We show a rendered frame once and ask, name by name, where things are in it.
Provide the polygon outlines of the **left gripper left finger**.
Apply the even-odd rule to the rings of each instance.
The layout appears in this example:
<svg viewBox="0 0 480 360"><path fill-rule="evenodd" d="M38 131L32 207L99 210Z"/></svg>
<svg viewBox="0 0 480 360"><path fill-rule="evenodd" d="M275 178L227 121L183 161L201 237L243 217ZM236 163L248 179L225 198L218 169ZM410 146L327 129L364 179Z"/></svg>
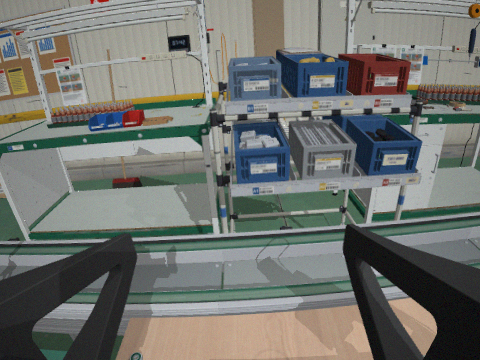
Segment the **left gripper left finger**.
<svg viewBox="0 0 480 360"><path fill-rule="evenodd" d="M0 354L47 360L32 339L35 323L109 271L89 318L63 360L110 360L136 261L131 234L123 233L0 280Z"/></svg>

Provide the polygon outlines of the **grey metal shelf rack with plastic storage bins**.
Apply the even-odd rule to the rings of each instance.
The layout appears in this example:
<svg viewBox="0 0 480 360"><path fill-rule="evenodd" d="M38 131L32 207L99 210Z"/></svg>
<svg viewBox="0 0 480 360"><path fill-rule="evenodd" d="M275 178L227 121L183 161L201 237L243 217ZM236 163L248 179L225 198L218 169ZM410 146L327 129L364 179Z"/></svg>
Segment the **grey metal shelf rack with plastic storage bins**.
<svg viewBox="0 0 480 360"><path fill-rule="evenodd" d="M348 213L347 201L349 189L360 188L401 186L393 221L400 220L407 185L420 183L416 164L423 141L416 136L423 101L416 100L414 106L412 95L406 92L411 62L381 54L362 54L362 45L357 45L357 54L338 54L338 58L310 48L307 49L317 53L298 49L301 48L278 49L276 58L231 58L234 60L230 59L229 81L225 84L220 50L216 51L220 96L215 102L217 109L209 111L223 234L228 233L224 187L228 187L230 233L236 233L234 219L241 218L342 212L340 225L345 225L345 216L356 224ZM270 64L270 59L280 64ZM281 98L281 88L286 98ZM221 114L217 115L220 109ZM413 118L411 133L380 115L402 113ZM287 126L283 119L297 117L309 120L289 121ZM232 121L231 126L226 126L228 121ZM218 127L222 127L229 176L222 173ZM227 141L230 131L231 161ZM376 139L377 136L383 139ZM341 141L349 145L338 144ZM298 172L294 173L293 164ZM237 176L233 176L233 168ZM233 212L232 197L331 190L345 190L340 208L244 215Z"/></svg>

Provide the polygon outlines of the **row of blue and red plastic parts bins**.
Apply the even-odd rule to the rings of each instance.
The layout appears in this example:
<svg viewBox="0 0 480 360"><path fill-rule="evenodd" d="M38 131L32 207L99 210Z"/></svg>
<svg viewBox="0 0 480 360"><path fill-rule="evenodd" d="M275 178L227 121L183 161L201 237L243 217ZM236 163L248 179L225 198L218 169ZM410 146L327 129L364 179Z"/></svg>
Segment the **row of blue and red plastic parts bins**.
<svg viewBox="0 0 480 360"><path fill-rule="evenodd" d="M143 126L167 124L168 120L169 121L173 120L173 117L170 117L170 116L161 116L161 117L152 117L152 118L145 118L145 117L143 118L143 117L144 117L143 109L99 114L89 119L88 127L89 127L89 130L92 132L92 131L101 131L101 130L109 130L109 129L117 129L117 128L135 127L135 126L141 126L142 124ZM104 119L105 119L105 124L104 124ZM122 119L122 122L121 122L121 119ZM130 121L134 121L134 122L130 122Z"/></svg>

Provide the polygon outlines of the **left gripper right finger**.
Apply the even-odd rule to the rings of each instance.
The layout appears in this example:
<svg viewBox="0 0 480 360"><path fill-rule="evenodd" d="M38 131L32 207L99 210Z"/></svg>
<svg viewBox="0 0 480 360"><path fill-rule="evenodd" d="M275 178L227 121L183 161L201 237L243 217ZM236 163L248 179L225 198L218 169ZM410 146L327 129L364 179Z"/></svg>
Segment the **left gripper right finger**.
<svg viewBox="0 0 480 360"><path fill-rule="evenodd" d="M480 360L480 269L354 224L346 225L343 253L374 360ZM425 357L371 267L434 317L437 334Z"/></svg>

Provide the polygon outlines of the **green and grey conveyor belt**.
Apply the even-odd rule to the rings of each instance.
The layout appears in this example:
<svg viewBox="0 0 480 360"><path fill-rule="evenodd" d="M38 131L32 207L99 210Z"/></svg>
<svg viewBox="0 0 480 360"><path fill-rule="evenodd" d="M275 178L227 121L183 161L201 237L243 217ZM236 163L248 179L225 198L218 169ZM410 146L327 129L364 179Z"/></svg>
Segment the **green and grey conveyor belt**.
<svg viewBox="0 0 480 360"><path fill-rule="evenodd" d="M354 225L480 269L480 212ZM282 226L272 231L132 238L138 257L117 335L124 336L130 318L246 315L357 304L343 254L345 228ZM19 240L0 241L0 280L109 239ZM32 331L65 333L74 341L108 274L41 318Z"/></svg>

